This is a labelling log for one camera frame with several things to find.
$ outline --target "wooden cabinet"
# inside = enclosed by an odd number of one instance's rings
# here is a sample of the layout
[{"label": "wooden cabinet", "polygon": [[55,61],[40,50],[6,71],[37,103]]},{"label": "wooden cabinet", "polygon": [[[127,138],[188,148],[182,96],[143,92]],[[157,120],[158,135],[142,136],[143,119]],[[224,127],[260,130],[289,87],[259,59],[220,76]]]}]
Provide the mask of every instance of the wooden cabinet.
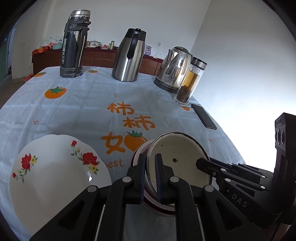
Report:
[{"label": "wooden cabinet", "polygon": [[[116,49],[103,50],[101,48],[85,48],[81,59],[81,65],[113,68],[116,51]],[[144,55],[139,72],[155,76],[162,61],[162,59],[155,59]],[[34,54],[32,56],[32,62],[34,75],[46,67],[61,66],[61,49]]]}]

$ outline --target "table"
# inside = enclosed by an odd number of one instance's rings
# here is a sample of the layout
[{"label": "table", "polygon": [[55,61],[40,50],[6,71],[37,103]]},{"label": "table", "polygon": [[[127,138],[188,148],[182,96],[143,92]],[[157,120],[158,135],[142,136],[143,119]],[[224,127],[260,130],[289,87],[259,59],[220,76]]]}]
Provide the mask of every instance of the table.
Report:
[{"label": "table", "polygon": [[[181,131],[195,138],[210,157],[244,163],[214,120],[217,130],[205,128],[192,108],[176,105],[173,94],[154,85],[154,76],[139,74],[137,81],[128,83],[113,79],[108,68],[84,66],[83,75],[74,79],[60,77],[59,67],[42,72],[0,110],[0,210],[21,241],[30,235],[13,211],[9,176],[20,151],[44,135],[67,134],[90,145],[112,181],[126,175],[133,151],[141,144],[133,138],[136,132],[150,140]],[[60,97],[49,99],[55,92]],[[175,240],[175,219],[160,217],[144,204],[128,205],[124,234],[128,241]]]}]

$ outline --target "small bottle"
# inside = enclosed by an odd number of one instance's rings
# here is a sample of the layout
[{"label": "small bottle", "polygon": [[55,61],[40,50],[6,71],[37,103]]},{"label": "small bottle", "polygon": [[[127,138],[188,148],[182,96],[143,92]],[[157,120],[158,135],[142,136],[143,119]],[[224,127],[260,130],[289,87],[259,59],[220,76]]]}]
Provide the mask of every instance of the small bottle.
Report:
[{"label": "small bottle", "polygon": [[180,106],[187,105],[206,66],[207,66],[206,62],[196,57],[192,58],[191,63],[184,76],[184,79],[182,80],[182,83],[174,98],[174,102],[176,102]]},{"label": "small bottle", "polygon": [[109,49],[111,49],[111,50],[113,49],[114,43],[115,43],[115,41],[112,40],[111,43],[110,43],[110,48]]}]

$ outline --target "drawer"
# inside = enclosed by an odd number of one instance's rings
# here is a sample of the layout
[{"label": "drawer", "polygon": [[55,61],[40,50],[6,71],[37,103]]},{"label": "drawer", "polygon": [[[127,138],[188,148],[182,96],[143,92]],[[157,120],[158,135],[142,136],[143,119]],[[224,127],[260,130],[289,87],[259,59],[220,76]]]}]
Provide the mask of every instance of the drawer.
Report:
[{"label": "drawer", "polygon": [[83,57],[83,59],[81,61],[81,65],[84,65],[84,66],[94,66],[94,58],[86,58],[86,57]]},{"label": "drawer", "polygon": [[93,52],[93,51],[84,51],[83,57],[84,58],[94,58],[94,54],[95,54],[95,52]]},{"label": "drawer", "polygon": [[59,52],[59,65],[58,66],[61,66],[61,61],[62,61],[62,53]]},{"label": "drawer", "polygon": [[94,57],[99,59],[115,60],[116,53],[95,52]]},{"label": "drawer", "polygon": [[45,69],[45,53],[33,54],[32,60],[34,75]]},{"label": "drawer", "polygon": [[159,69],[157,69],[157,70],[155,71],[154,76],[157,76],[158,72],[159,72]]},{"label": "drawer", "polygon": [[153,61],[153,60],[151,60],[151,59],[146,59],[146,58],[144,58],[144,59],[142,60],[142,64],[141,64],[141,66],[147,66],[147,67],[151,67],[151,68],[155,68],[155,69],[156,69],[157,64],[158,64],[158,62],[156,62],[156,61]]},{"label": "drawer", "polygon": [[59,66],[59,52],[45,53],[45,66],[46,67]]},{"label": "drawer", "polygon": [[113,60],[106,60],[106,59],[94,59],[94,66],[97,67],[105,67],[105,68],[113,68],[114,61]]},{"label": "drawer", "polygon": [[149,74],[149,75],[154,75],[155,74],[155,68],[151,68],[151,67],[147,67],[147,66],[143,66],[141,65],[139,72],[143,73],[143,74]]},{"label": "drawer", "polygon": [[162,63],[157,63],[157,67],[156,67],[156,69],[159,69],[159,68],[161,67],[161,64],[162,64]]}]

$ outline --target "enamel bowl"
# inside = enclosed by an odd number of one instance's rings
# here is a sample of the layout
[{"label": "enamel bowl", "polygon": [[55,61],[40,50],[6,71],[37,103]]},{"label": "enamel bowl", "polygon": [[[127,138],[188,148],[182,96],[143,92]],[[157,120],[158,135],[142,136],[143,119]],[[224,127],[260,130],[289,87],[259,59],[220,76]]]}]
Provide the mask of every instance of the enamel bowl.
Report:
[{"label": "enamel bowl", "polygon": [[154,140],[147,151],[146,174],[148,185],[157,195],[155,155],[162,155],[163,164],[173,169],[175,176],[190,185],[204,187],[212,183],[212,177],[196,168],[199,158],[210,160],[203,147],[191,136],[181,132],[168,132]]},{"label": "enamel bowl", "polygon": [[111,184],[90,146],[68,135],[47,135],[26,145],[14,161],[9,193],[17,217],[34,235],[89,185]]},{"label": "enamel bowl", "polygon": [[[146,154],[150,145],[154,140],[149,140],[141,145],[137,151],[135,151],[133,158],[131,160],[131,166],[135,166],[138,164],[139,155]],[[167,215],[175,215],[175,208],[170,205],[160,204],[158,202],[157,196],[153,193],[151,187],[148,185],[147,174],[145,174],[145,186],[144,186],[144,204],[146,204],[149,208],[156,211],[160,216]]]}]

